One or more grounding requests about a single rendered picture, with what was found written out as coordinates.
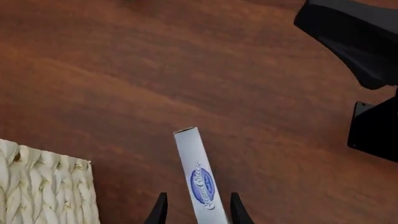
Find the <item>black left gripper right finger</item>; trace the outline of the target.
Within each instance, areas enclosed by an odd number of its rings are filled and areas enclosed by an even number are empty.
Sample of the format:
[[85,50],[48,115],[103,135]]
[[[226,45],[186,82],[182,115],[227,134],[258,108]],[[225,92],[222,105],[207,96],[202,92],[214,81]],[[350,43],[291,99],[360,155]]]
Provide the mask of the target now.
[[232,224],[255,224],[237,192],[231,193],[230,210]]

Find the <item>white cream cheese box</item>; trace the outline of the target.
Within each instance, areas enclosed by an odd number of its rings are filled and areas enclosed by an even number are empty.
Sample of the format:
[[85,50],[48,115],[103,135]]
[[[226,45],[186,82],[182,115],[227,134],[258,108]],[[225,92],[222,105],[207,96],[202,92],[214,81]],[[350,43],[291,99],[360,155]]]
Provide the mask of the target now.
[[230,224],[198,128],[177,131],[174,138],[197,223]]

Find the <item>small flat black plate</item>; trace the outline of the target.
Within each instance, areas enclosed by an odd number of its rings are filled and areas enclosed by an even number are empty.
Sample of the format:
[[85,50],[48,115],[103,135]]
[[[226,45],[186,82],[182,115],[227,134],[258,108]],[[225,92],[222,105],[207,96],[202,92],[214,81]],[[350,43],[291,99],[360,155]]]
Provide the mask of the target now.
[[398,88],[378,105],[356,102],[347,145],[398,163]]

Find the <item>cream woven basket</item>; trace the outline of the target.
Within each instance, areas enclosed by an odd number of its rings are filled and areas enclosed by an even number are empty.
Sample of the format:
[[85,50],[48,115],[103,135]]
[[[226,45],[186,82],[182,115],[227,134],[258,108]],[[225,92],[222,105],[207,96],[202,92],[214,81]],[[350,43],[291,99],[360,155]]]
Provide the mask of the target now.
[[91,162],[0,139],[0,224],[100,224]]

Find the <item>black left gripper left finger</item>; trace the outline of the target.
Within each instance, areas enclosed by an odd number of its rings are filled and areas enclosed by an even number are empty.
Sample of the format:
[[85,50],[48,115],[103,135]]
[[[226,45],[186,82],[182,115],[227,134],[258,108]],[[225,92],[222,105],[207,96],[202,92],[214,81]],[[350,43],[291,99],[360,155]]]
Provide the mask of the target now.
[[165,224],[167,219],[167,210],[167,193],[161,192],[153,206],[153,209],[147,217],[147,224]]

